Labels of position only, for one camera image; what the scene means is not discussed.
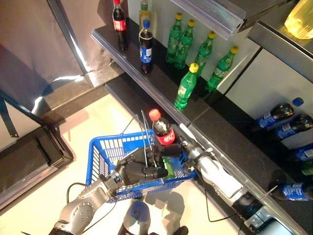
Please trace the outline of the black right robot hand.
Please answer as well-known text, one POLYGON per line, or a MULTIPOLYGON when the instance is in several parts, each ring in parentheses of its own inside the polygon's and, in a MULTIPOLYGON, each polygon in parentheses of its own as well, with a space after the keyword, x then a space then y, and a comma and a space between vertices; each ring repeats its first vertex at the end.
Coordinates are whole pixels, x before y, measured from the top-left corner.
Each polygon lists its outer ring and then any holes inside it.
POLYGON ((184 158, 183 164, 187 169, 196 169, 197 163, 203 154, 202 147, 185 134, 176 134, 176 140, 170 145, 157 144, 161 156, 174 159, 184 158))

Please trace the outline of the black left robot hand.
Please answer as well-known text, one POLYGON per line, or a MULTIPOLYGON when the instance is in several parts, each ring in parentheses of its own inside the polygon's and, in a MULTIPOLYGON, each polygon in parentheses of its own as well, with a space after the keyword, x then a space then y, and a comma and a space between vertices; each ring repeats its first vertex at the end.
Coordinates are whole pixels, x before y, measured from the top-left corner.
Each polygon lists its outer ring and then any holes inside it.
POLYGON ((117 162, 115 171, 122 177, 124 185, 130 186, 143 180, 167 177, 161 151, 153 147, 141 147, 128 153, 117 162))

